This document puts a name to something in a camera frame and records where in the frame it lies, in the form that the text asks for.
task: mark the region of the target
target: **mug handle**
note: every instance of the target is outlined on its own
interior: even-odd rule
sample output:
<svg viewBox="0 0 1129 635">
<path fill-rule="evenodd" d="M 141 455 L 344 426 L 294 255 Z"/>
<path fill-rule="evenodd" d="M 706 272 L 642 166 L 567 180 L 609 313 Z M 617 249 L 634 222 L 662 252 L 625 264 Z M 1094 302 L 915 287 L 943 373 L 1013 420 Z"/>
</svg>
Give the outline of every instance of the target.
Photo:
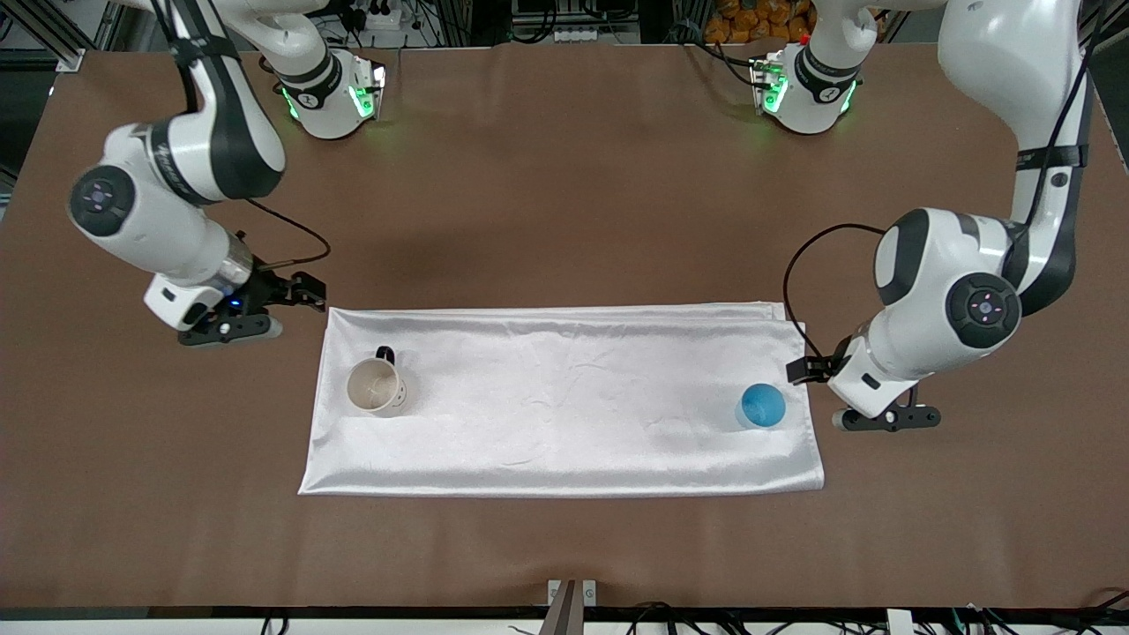
<svg viewBox="0 0 1129 635">
<path fill-rule="evenodd" d="M 376 349 L 376 358 L 384 359 L 385 362 L 392 364 L 393 366 L 396 365 L 396 354 L 394 350 L 392 350 L 391 346 L 378 347 Z"/>
</svg>

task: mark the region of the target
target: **table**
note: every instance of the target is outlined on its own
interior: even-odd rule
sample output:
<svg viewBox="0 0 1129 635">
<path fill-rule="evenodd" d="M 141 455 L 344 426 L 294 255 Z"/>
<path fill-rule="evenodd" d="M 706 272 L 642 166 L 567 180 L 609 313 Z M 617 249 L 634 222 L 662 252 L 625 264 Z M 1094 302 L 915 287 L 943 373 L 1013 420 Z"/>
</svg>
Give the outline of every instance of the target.
<svg viewBox="0 0 1129 635">
<path fill-rule="evenodd" d="M 288 155 L 268 201 L 333 243 L 309 271 L 342 307 L 778 301 L 831 224 L 1010 207 L 1009 132 L 927 45 L 877 46 L 819 137 L 758 119 L 676 46 L 409 51 L 383 121 L 339 141 L 288 121 L 247 62 Z M 938 428 L 841 433 L 813 388 L 822 492 L 299 498 L 324 316 L 279 308 L 278 340 L 181 348 L 141 304 L 149 276 L 65 214 L 107 131 L 181 99 L 167 55 L 89 54 L 0 229 L 0 606 L 508 606 L 576 577 L 610 606 L 1069 607 L 1126 583 L 1129 179 L 1101 118 L 1069 294 L 922 383 Z M 266 260 L 317 249 L 246 203 L 209 214 Z M 857 234 L 793 279 L 826 348 L 879 307 Z"/>
</svg>

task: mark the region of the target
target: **white cloth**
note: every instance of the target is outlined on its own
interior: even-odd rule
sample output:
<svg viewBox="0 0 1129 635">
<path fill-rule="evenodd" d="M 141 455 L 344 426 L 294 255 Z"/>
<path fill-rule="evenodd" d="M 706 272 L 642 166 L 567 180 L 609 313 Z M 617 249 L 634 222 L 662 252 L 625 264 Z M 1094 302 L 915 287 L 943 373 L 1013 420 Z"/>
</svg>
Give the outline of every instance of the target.
<svg viewBox="0 0 1129 635">
<path fill-rule="evenodd" d="M 331 308 L 299 494 L 654 497 L 823 487 L 804 354 L 779 304 Z M 377 347 L 408 381 L 401 416 L 345 394 Z M 784 420 L 744 429 L 745 388 L 777 386 Z"/>
</svg>

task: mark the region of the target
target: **white mug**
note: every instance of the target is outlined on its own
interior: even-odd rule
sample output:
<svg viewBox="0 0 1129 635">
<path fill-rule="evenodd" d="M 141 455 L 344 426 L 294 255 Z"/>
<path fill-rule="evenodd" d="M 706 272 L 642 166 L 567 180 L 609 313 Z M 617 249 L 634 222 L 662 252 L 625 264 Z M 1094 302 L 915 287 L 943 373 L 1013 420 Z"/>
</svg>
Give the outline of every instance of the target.
<svg viewBox="0 0 1129 635">
<path fill-rule="evenodd" d="M 376 349 L 376 356 L 349 371 L 345 386 L 349 401 L 378 417 L 395 417 L 408 401 L 408 386 L 396 369 L 396 354 L 391 347 Z"/>
</svg>

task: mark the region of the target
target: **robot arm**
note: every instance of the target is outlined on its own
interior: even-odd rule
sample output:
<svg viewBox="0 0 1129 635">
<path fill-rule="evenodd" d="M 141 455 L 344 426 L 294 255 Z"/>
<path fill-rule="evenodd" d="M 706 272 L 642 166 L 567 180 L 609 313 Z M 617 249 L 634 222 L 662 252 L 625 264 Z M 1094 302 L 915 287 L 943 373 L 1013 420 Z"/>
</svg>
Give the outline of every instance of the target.
<svg viewBox="0 0 1129 635">
<path fill-rule="evenodd" d="M 152 10 L 150 0 L 115 1 Z M 326 46 L 304 14 L 324 9 L 327 2 L 215 0 L 215 11 L 270 63 L 282 84 L 290 116 L 318 139 L 338 139 L 378 116 L 385 69 L 349 51 Z"/>
<path fill-rule="evenodd" d="M 184 332 L 182 342 L 226 341 L 216 333 L 224 323 L 245 327 L 240 334 L 277 334 L 263 306 L 321 307 L 324 288 L 305 275 L 282 280 L 265 270 L 201 206 L 269 194 L 286 164 L 281 141 L 211 1 L 155 5 L 167 14 L 176 35 L 170 50 L 189 68 L 202 107 L 112 131 L 102 160 L 71 190 L 71 219 L 100 247 L 156 273 L 145 302 Z"/>
<path fill-rule="evenodd" d="M 867 7 L 903 11 L 931 9 L 945 0 L 817 0 L 820 21 L 806 44 L 788 44 L 753 69 L 756 107 L 800 134 L 815 134 L 834 125 L 850 107 L 859 68 L 878 37 Z"/>
<path fill-rule="evenodd" d="M 795 381 L 826 381 L 854 410 L 848 429 L 904 408 L 920 380 L 984 357 L 1022 316 L 1061 296 L 1074 276 L 1074 226 L 1092 88 L 1075 25 L 1079 0 L 949 2 L 939 59 L 949 80 L 1012 129 L 1021 151 L 1009 220 L 918 209 L 878 244 L 875 284 L 885 308 L 831 358 L 789 365 Z M 1043 147 L 1062 113 L 1048 158 Z M 1042 192 L 1039 190 L 1043 174 Z"/>
</svg>

